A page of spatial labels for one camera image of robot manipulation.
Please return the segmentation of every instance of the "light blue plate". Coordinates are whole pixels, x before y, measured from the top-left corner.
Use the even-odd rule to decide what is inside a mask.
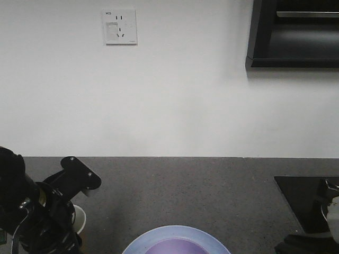
[[[157,243],[170,239],[182,239],[195,243],[208,254],[231,254],[221,242],[210,234],[189,226],[178,225],[163,226],[142,234],[128,245],[123,254],[146,254]]]

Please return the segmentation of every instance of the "white wall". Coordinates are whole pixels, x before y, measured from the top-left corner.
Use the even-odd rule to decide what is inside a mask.
[[[134,7],[137,46],[100,11]],[[246,74],[251,0],[0,0],[0,143],[25,156],[338,157],[339,74]]]

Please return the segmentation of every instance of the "outlet cover plate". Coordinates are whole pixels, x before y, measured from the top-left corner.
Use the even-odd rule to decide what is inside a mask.
[[[138,44],[136,10],[102,10],[106,44]]]

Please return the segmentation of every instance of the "black shelf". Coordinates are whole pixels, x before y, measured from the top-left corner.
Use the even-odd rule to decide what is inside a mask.
[[[246,66],[339,68],[339,19],[278,17],[280,2],[254,0]]]

